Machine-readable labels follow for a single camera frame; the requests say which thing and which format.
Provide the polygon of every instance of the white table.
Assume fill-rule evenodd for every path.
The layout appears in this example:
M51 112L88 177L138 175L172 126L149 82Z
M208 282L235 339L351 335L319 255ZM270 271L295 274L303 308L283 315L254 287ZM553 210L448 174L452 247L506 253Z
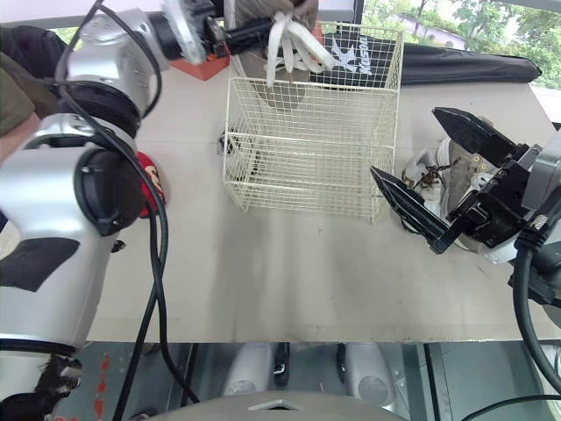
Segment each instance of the white table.
M224 127L228 72L207 82L170 70L160 105L138 136L162 167L171 227L165 273L170 341L519 339L507 280L455 247L433 254L389 215L352 218L250 210L228 197L217 135ZM447 84L401 91L401 170L414 149L444 131L430 110L484 115L516 142L553 134L526 84ZM151 288L148 225L125 230L111 257L92 340L134 340ZM532 304L545 338L559 329ZM156 340L154 323L148 333Z

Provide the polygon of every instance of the black bag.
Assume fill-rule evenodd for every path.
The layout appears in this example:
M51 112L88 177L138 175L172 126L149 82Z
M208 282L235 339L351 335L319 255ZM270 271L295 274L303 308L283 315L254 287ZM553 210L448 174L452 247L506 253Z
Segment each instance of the black bag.
M395 42L334 32L324 35L328 51L339 66L312 82L382 88ZM401 85L453 82L531 82L542 74L533 61L522 57L474 53L471 51L406 43L403 49Z
M0 28L2 52L33 77L54 77L66 44L52 31L35 26Z

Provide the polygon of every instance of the window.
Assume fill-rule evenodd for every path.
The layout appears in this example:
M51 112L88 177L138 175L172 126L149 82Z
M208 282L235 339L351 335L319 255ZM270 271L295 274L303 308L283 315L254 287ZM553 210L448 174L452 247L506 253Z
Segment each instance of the window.
M365 0L363 24L402 28L406 42L519 55L561 90L561 13L491 0Z

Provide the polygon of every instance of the black cable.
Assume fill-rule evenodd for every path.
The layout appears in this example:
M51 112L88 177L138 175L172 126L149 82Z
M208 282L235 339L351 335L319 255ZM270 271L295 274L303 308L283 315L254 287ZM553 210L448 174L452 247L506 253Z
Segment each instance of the black cable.
M151 64L154 67L154 72L155 72L156 77L158 79L158 88L157 88L157 93L154 96L154 99L153 99L152 103L146 109L146 112L144 114L145 116L153 109L153 106L155 106L155 104L158 102L158 100L160 98L161 74L160 74L160 67L158 66L158 62L153 57L152 52L147 48L145 42L133 30L131 30L131 28L129 28L119 17L117 17L117 15L114 12L112 12L111 10L102 6L101 5L102 1L103 0L97 0L94 3L92 8L90 9L88 14L86 15L86 18L80 24L78 30L76 31L75 35L71 39L67 48L64 50L62 56L60 57L60 61L59 61L59 64L58 64L56 72L55 72L55 82L60 85L59 86L60 96L67 102L67 104L70 106L70 108L74 112L79 114L91 127L93 127L96 130L96 132L100 136L102 136L108 142L109 145L111 145L111 147L113 147L117 152L119 152L134 167L135 171L138 173L138 175L140 176L140 178L142 179L142 181L145 183L146 187L148 188L148 190L150 192L150 195L152 196L152 198L153 198L153 200L156 204L156 208L158 210L158 215L159 215L159 218L160 218L160 227L161 227L160 256L157 255L157 253L158 253L157 252L158 241L157 241L157 236L156 236L157 224L156 224L155 216L153 214L151 215L151 224L150 224L150 232L151 232L151 236L150 236L151 237L151 247L150 248L151 248L151 263L152 263L153 274L154 274L153 289L156 291L155 295L156 295L157 302L158 302L158 305L159 305L159 314L160 314L161 352L162 352L162 356L164 358L164 361L166 362L167 367L170 370L171 374L174 376L175 380L185 389L185 391L188 393L189 397L191 398L191 400L193 402L199 402L198 398L193 393L191 388L183 381L183 379L181 377L181 374L179 373L179 370L175 366L175 364L173 362L173 359L171 358L171 355L169 354L169 349L168 349L168 345L167 345L167 311L166 311L166 302L165 302L165 296L164 296L164 290L163 290L163 283L162 283L162 279L161 279L162 275L163 275L163 268L166 265L167 245L168 245L168 224L167 224L166 208L165 208L165 206L163 204L163 201L162 201L160 195L158 194L156 188L153 186L152 180L146 174L145 170L142 168L140 163L137 161L136 157L129 151L128 147L126 147L124 145L124 142L121 139L115 137L112 133L106 131L105 128L102 125L97 123L97 121L91 115L89 115L72 98L72 96L70 95L70 93L67 90L66 75L67 75L68 57L69 57L70 53L74 50L74 48L75 48L75 46L78 42L78 39L80 38L80 30L90 21L90 19L93 18L96 11L99 9L99 10L102 10L105 13L107 13L111 18L114 18L114 20L116 20L116 22L119 25L121 25L121 27L138 44L138 47L146 54L148 60L151 62ZM123 385L123 388L122 388L121 395L122 395L123 399L120 399L119 400L120 402L118 403L118 408L121 411L124 410L124 406L126 404L128 394L130 393L132 378L134 377L134 373L136 371L136 367L134 367L134 365L135 364L138 365L138 361L137 361L137 358L139 358L139 351L138 350L141 349L141 346L144 343L144 338L142 338L142 336L146 336L146 333L142 332L142 330L145 328L145 320L148 319L148 323L149 323L150 316L152 315L152 312L153 312L153 307L154 307L153 300L151 300L148 303L148 305L146 306L145 317L143 318L143 323L141 325L141 330L139 331L138 336L137 336L138 344L135 344L136 353L133 354L133 356L132 356L134 358L131 357L131 362L133 363L133 366L130 367L131 374L128 376L128 382L126 382ZM116 416L114 417L114 419L118 420L121 417L122 417L122 413L120 415L118 413L116 413Z
M476 410L472 412L467 417L463 417L462 421L472 421L473 419L480 417L492 410L498 410L499 408L503 408L505 406L514 405L516 403L524 403L524 402L534 402L534 401L561 401L561 396L558 395L530 395L530 396L522 396L522 397L515 397L513 399L506 399L504 401L500 401L497 403L493 403L492 405L486 406L480 410Z
M142 38L141 35L138 35L136 32L134 32L123 21L123 19L121 19L114 11L112 11L107 6L104 6L103 4L99 3L97 5L97 9L99 9L100 11L105 13L107 16L109 16L111 19L113 19L115 21L115 23L118 24L123 29L123 31L125 31L132 38L132 40L142 50L142 53L144 53L144 55L146 56L146 58L148 59L148 61L150 61L150 64L152 65L152 68L153 68L154 74L156 75L156 80L157 80L156 93L154 94L154 97L153 97L152 101L150 102L150 104L146 108L146 111L144 111L144 115L142 116L142 118L145 118L152 112L152 110L154 109L154 107L156 106L158 101L160 100L161 86L162 86L160 65L158 64L158 61L156 60L156 58L154 57L154 54L150 50L150 47L146 44L146 42L144 41L144 39Z
M152 208L147 207L148 216L150 219L150 231L156 230L156 217L153 215ZM161 345L161 355L166 362L169 372L172 374L174 379L181 385L185 393L191 398L193 403L201 402L199 398L195 395L190 386L185 382L181 372L175 366L174 359L169 352L169 346L167 343L167 308L166 308L166 296L164 294L164 284L162 282L164 267L160 264L157 255L158 242L155 236L150 236L150 258L152 261L152 271L154 277L154 287L156 288L156 297L158 300L158 317L159 317L159 328L160 328L160 345Z
M561 394L561 378L556 370L548 361L542 347L539 344L532 324L532 318L529 313L528 306L528 287L529 287L529 271L534 257L534 251L527 247L520 247L515 260L515 274L513 276L513 300L515 305L516 322L522 335L522 340L528 348L532 359L536 363L538 369L542 372L543 377L550 385Z
M195 363L196 363L196 355L199 351L199 344L191 344L189 346L189 354L187 356L187 368L185 371L185 383L191 386L191 382L193 381L193 374L195 372ZM179 405L184 407L187 405L187 393L185 390L181 393L181 399Z
M123 418L124 408L131 393L132 382L135 374L137 373L138 363L140 362L140 356L142 355L142 346L144 345L146 339L146 333L148 332L148 326L150 325L150 319L152 318L156 302L156 287L154 284L152 286L150 298L148 298L148 304L146 305L144 316L142 317L142 323L138 329L137 339L134 343L134 349L132 350L131 359L129 361L129 367L126 369L123 386L121 387L119 398L117 399L117 406L113 412L113 421L120 421Z

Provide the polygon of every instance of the white wire basket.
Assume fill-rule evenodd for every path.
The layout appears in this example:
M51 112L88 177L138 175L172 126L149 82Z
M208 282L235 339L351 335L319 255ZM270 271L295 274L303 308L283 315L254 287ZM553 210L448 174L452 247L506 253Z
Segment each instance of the white wire basket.
M244 211L306 210L373 223L387 205L369 168L394 170L402 32L321 23L315 35L338 60L331 72L272 88L231 77L224 183Z

